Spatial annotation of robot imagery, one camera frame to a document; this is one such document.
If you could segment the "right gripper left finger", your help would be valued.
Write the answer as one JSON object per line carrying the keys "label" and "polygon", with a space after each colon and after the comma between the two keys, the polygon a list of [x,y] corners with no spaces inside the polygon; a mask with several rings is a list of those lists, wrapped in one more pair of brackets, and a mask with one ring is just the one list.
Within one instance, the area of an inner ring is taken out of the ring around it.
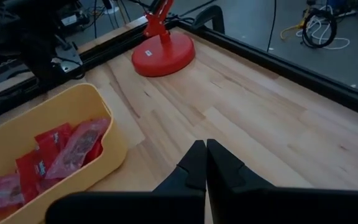
{"label": "right gripper left finger", "polygon": [[46,223],[203,223],[206,146],[197,140],[148,192],[76,192],[48,207]]}

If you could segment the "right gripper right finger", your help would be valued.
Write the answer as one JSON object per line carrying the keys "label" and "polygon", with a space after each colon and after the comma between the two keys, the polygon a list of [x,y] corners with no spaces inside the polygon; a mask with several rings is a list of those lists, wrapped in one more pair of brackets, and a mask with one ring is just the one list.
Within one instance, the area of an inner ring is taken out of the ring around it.
{"label": "right gripper right finger", "polygon": [[276,187],[217,140],[207,150],[215,223],[358,223],[358,191]]}

